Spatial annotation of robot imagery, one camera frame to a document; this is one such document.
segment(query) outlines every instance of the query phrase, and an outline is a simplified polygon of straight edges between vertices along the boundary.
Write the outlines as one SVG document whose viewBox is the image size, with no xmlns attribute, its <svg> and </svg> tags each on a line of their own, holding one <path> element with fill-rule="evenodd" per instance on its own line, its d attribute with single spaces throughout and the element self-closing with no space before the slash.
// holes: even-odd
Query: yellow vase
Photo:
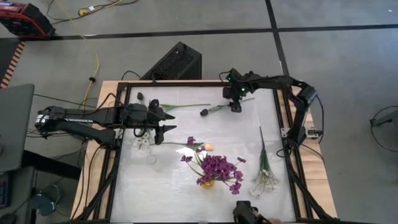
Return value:
<svg viewBox="0 0 398 224">
<path fill-rule="evenodd" d="M 201 186 L 202 186 L 204 189 L 211 189 L 211 188 L 213 188 L 213 186 L 214 186 L 215 183 L 216 183 L 215 180 L 211 180 L 211 181 L 205 182 L 204 184 L 201 184 Z"/>
</svg>

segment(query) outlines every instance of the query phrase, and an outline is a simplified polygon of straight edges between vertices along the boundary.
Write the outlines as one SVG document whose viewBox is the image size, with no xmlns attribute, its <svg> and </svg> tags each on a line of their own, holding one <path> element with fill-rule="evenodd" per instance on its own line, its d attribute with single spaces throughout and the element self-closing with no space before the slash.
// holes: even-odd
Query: black box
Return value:
<svg viewBox="0 0 398 224">
<path fill-rule="evenodd" d="M 201 53 L 179 42 L 141 80 L 201 80 Z"/>
</svg>

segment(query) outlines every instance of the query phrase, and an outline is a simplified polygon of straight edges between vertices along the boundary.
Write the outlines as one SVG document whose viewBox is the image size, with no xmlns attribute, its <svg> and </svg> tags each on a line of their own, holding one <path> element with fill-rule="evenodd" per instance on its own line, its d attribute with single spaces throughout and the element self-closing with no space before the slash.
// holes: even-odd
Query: red equipment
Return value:
<svg viewBox="0 0 398 224">
<path fill-rule="evenodd" d="M 0 2 L 0 22 L 19 37 L 47 39 L 55 29 L 34 5 Z"/>
</svg>

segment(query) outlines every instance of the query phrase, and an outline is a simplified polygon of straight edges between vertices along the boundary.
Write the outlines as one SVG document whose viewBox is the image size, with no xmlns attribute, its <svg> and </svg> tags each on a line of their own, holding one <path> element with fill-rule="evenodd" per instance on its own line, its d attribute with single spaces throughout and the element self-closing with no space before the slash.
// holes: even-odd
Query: wooden table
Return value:
<svg viewBox="0 0 398 224">
<path fill-rule="evenodd" d="M 101 92 L 98 97 L 98 106 L 103 102 L 105 99 L 106 95 L 108 93 L 114 93 L 116 94 L 116 90 L 118 87 L 119 82 L 129 82 L 129 83 L 151 83 L 152 81 L 105 81 L 102 84 Z M 168 80 L 168 81 L 160 81 L 160 82 L 184 82 L 183 80 Z M 218 80 L 190 80 L 189 82 L 220 82 Z M 282 119 L 287 126 L 287 113 L 286 113 L 286 108 L 283 104 L 283 99 L 282 97 L 279 97 L 280 100 L 280 109 L 282 112 Z M 109 97 L 107 99 L 107 102 L 105 102 L 105 106 L 110 105 L 111 103 L 114 102 L 114 99 Z M 295 112 L 295 108 L 293 104 L 290 104 L 290 108 L 292 110 L 292 114 Z M 313 124 L 313 119 L 311 116 L 311 112 L 308 112 L 307 118 L 305 125 L 308 127 L 314 126 Z M 94 128 L 100 129 L 98 125 L 94 125 Z M 318 151 L 320 153 L 320 147 L 318 144 L 317 140 L 306 140 L 304 142 L 307 146 L 313 148 L 314 150 Z M 82 175 L 80 176 L 80 181 L 78 184 L 77 192 L 76 192 L 76 197 L 75 197 L 75 203 L 73 204 L 73 212 L 75 212 L 78 202 L 80 200 L 80 195 L 81 195 L 81 188 L 83 188 L 83 196 L 81 199 L 80 206 L 77 208 L 77 212 L 75 217 L 79 216 L 79 214 L 83 211 L 84 204 L 86 203 L 86 192 L 87 192 L 87 186 L 88 186 L 88 164 L 90 164 L 91 159 L 93 158 L 93 154 L 95 150 L 98 148 L 98 144 L 95 141 L 90 141 L 87 146 L 86 150 L 86 157 L 85 157 L 85 166 L 84 169 L 82 169 L 82 172 L 84 172 L 84 185 L 82 184 Z M 308 150 L 306 147 L 301 147 L 300 148 L 300 154 L 301 154 L 301 160 L 302 160 L 302 165 L 303 165 L 303 170 L 305 173 L 305 178 L 307 181 L 307 188 L 311 192 L 311 194 L 314 196 L 315 200 L 323 207 L 323 209 L 331 216 L 336 217 L 336 210 L 335 206 L 333 203 L 333 199 L 331 196 L 330 192 L 330 187 L 329 187 L 329 182 L 328 182 L 328 177 L 326 176 L 326 171 L 325 171 L 325 166 L 322 162 L 322 160 L 319 158 L 318 155 L 316 155 L 314 152 Z M 100 176 L 101 176 L 101 170 L 103 167 L 103 160 L 104 160 L 104 155 L 105 155 L 105 150 L 100 150 L 96 153 L 95 157 L 93 158 L 93 162 L 91 165 L 91 175 L 90 175 L 90 188 L 88 189 L 88 201 L 89 203 L 91 199 L 94 197 L 95 193 L 97 193 L 99 182 L 100 182 Z M 109 166 L 108 166 L 108 172 L 110 171 L 111 165 L 113 163 L 113 158 L 114 157 L 114 152 L 111 154 Z M 104 193 L 102 201 L 101 201 L 101 208 L 99 211 L 99 218 L 104 218 L 105 213 L 106 213 L 106 205 L 108 202 L 108 195 L 109 195 L 109 188 L 108 190 Z M 299 189 L 297 189 L 297 196 L 298 196 L 298 201 L 299 201 L 299 209 L 300 209 L 300 214 L 302 217 L 306 217 L 306 210 L 303 202 L 303 197 Z"/>
</svg>

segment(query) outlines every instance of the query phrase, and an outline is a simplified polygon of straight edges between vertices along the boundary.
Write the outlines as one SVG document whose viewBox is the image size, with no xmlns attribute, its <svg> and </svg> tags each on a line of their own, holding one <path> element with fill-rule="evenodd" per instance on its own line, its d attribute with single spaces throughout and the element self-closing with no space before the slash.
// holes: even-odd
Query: concrete floor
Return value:
<svg viewBox="0 0 398 224">
<path fill-rule="evenodd" d="M 45 12 L 50 0 L 30 2 Z M 78 8 L 105 1 L 61 2 L 75 16 Z M 271 2 L 278 27 L 398 23 L 398 2 L 393 0 Z M 50 14 L 65 17 L 56 4 Z M 145 0 L 106 9 L 76 23 L 84 34 L 271 27 L 263 0 Z M 60 35 L 76 35 L 67 22 L 55 28 Z M 10 36 L 0 28 L 0 37 Z M 385 106 L 398 105 L 397 36 L 397 29 L 280 34 L 290 75 L 315 86 L 324 104 L 325 138 L 321 147 L 336 210 L 342 220 L 395 223 L 398 219 L 395 211 L 398 154 L 377 146 L 369 129 L 369 119 L 375 112 Z M 98 96 L 103 80 L 119 80 L 126 70 L 144 74 L 178 41 L 203 54 L 203 79 L 217 79 L 220 72 L 231 67 L 243 73 L 253 70 L 261 75 L 281 74 L 271 33 L 98 39 L 91 41 L 101 66 L 90 97 Z M 38 94 L 80 101 L 95 66 L 95 57 L 82 40 L 28 42 L 11 86 L 33 83 Z M 31 127 L 35 112 L 48 105 L 75 108 L 35 97 Z M 320 127 L 317 103 L 312 106 L 312 112 Z M 387 124 L 375 131 L 383 144 L 397 148 L 394 127 Z M 70 137 L 28 139 L 26 146 L 45 156 L 59 156 L 76 151 L 80 142 Z M 43 177 L 40 181 L 45 185 L 53 179 Z M 63 180 L 61 185 L 74 194 L 76 182 Z M 72 203 L 61 204 L 61 212 L 69 214 Z M 38 223 L 66 219 L 60 215 L 39 218 Z"/>
</svg>

